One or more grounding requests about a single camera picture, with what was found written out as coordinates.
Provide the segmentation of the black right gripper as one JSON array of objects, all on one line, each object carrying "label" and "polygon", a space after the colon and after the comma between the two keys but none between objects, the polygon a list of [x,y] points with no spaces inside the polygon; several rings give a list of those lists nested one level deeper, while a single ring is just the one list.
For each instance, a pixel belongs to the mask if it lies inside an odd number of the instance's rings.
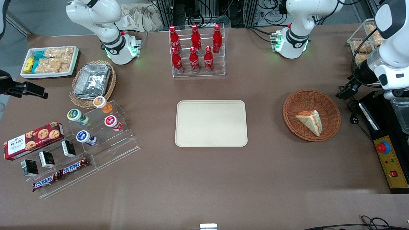
[{"label": "black right gripper", "polygon": [[[0,94],[6,96],[22,96],[23,83],[16,82],[6,71],[0,70]],[[45,88],[31,82],[25,82],[25,93],[31,96],[37,96],[43,99],[48,98]]]}]

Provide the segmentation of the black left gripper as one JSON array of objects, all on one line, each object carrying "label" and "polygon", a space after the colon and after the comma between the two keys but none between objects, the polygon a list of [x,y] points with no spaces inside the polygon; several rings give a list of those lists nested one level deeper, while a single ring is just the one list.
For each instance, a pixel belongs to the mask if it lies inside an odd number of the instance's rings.
[{"label": "black left gripper", "polygon": [[378,82],[377,76],[369,68],[367,60],[359,64],[354,70],[355,78],[348,78],[348,83],[345,86],[339,86],[339,92],[336,97],[339,99],[349,99],[358,93],[361,85],[370,85]]}]

